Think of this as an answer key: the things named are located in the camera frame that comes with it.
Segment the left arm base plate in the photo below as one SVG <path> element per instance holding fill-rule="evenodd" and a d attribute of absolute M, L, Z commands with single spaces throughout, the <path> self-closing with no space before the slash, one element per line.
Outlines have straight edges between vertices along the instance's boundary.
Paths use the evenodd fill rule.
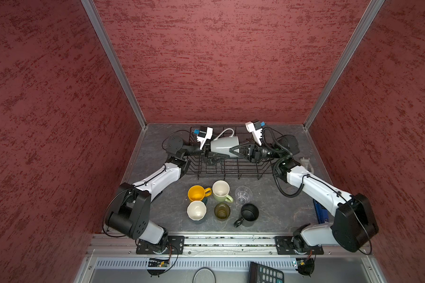
<path fill-rule="evenodd" d="M 159 244 L 152 244 L 148 241 L 138 239 L 136 241 L 137 255 L 181 255 L 185 244 L 184 236 L 169 235 L 162 238 Z"/>

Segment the black calculator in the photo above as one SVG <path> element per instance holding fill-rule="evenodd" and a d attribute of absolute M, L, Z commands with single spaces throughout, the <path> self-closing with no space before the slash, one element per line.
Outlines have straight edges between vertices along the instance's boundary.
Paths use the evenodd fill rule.
<path fill-rule="evenodd" d="M 256 262 L 250 263 L 248 283 L 284 283 L 282 271 Z"/>

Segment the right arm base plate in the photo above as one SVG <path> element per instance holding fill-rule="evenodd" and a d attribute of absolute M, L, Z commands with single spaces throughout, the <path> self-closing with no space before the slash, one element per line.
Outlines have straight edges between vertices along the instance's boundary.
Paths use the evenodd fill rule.
<path fill-rule="evenodd" d="M 323 255 L 322 246 L 310 246 L 300 236 L 275 237 L 275 247 L 278 255 Z"/>

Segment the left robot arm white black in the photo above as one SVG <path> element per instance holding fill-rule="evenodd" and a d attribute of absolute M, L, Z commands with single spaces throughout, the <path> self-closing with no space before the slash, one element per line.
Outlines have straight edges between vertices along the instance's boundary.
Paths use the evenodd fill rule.
<path fill-rule="evenodd" d="M 168 246 L 168 232 L 149 220 L 152 201 L 170 184 L 183 177 L 190 166 L 190 156 L 206 155 L 209 138 L 197 138 L 197 144 L 187 143 L 179 136 L 172 136 L 166 147 L 167 159 L 156 172 L 143 180 L 122 183 L 108 205 L 104 225 L 124 236 L 145 241 L 156 248 Z"/>

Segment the blue stapler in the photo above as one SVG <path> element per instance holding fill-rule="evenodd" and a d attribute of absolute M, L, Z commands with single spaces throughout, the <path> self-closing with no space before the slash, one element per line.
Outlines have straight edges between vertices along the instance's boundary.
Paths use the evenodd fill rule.
<path fill-rule="evenodd" d="M 319 224 L 329 222 L 329 212 L 316 200 L 313 200 L 316 217 Z"/>

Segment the round grey disc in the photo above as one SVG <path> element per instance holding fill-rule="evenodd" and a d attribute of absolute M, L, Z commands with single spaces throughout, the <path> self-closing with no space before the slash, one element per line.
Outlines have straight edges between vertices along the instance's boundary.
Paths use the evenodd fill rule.
<path fill-rule="evenodd" d="M 194 274 L 193 283 L 216 283 L 216 276 L 209 268 L 201 268 Z"/>

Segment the black mug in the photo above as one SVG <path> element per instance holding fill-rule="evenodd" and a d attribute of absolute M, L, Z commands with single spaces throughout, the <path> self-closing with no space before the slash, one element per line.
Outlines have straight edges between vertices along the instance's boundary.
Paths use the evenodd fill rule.
<path fill-rule="evenodd" d="M 240 211 L 240 217 L 234 222 L 234 227 L 251 227 L 259 218 L 259 209 L 254 204 L 245 204 Z"/>

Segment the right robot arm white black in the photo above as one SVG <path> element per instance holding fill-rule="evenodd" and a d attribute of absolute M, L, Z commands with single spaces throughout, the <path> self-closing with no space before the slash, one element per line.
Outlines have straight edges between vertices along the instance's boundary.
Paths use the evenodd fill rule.
<path fill-rule="evenodd" d="M 353 195 L 332 186 L 295 160 L 294 155 L 300 150 L 294 136 L 284 135 L 273 143 L 248 141 L 231 147 L 229 151 L 252 163 L 274 159 L 272 175 L 275 182 L 284 181 L 297 188 L 294 193 L 281 189 L 283 196 L 295 198 L 305 193 L 333 216 L 332 223 L 307 224 L 298 228 L 289 244 L 295 252 L 306 254 L 319 245 L 339 245 L 349 252 L 357 252 L 378 234 L 379 227 L 369 199 L 360 193 Z"/>

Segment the yellow mug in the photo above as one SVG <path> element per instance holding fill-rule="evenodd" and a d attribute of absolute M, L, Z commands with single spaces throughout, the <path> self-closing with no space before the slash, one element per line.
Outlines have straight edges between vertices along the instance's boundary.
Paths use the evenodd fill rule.
<path fill-rule="evenodd" d="M 212 189 L 210 187 L 204 188 L 200 185 L 195 185 L 189 188 L 188 198 L 191 202 L 193 201 L 203 201 L 205 198 L 209 197 L 212 194 Z"/>

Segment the white cup dark green base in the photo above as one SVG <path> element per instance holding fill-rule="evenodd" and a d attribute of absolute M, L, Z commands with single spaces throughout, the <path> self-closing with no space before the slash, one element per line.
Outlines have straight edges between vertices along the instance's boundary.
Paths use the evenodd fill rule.
<path fill-rule="evenodd" d="M 191 202 L 187 207 L 187 215 L 192 221 L 201 221 L 202 219 L 204 219 L 206 213 L 207 207 L 200 200 L 195 200 Z"/>

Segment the white ceramic mug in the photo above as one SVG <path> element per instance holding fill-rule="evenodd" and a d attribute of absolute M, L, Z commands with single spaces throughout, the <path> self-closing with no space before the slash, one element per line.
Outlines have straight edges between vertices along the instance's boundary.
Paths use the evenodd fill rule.
<path fill-rule="evenodd" d="M 225 136 L 224 133 L 227 131 L 231 131 L 231 135 Z M 230 154 L 230 148 L 239 144 L 240 142 L 238 137 L 235 136 L 235 131 L 232 128 L 227 128 L 210 142 L 210 150 L 213 153 L 228 155 L 229 158 L 236 158 L 235 155 Z"/>

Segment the olive green glass cup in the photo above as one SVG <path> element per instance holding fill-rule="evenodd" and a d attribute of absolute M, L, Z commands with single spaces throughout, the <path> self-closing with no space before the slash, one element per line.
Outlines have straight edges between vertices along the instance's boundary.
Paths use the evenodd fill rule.
<path fill-rule="evenodd" d="M 225 221 L 229 218 L 231 214 L 231 209 L 228 204 L 220 203 L 216 205 L 214 209 L 214 214 L 218 220 Z"/>

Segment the clear glass tumbler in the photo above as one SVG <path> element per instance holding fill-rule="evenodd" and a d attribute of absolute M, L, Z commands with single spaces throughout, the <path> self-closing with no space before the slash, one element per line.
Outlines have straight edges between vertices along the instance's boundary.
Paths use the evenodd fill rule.
<path fill-rule="evenodd" d="M 253 193 L 251 189 L 246 186 L 240 186 L 235 191 L 236 201 L 237 203 L 241 205 L 250 203 L 252 196 L 253 196 Z"/>

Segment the white plastic tape dispenser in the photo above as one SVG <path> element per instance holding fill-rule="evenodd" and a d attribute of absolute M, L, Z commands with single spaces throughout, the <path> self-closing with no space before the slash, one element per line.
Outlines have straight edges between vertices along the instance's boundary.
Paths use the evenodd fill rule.
<path fill-rule="evenodd" d="M 300 164 L 310 173 L 314 174 L 314 168 L 310 162 L 310 158 L 300 158 L 299 159 Z"/>

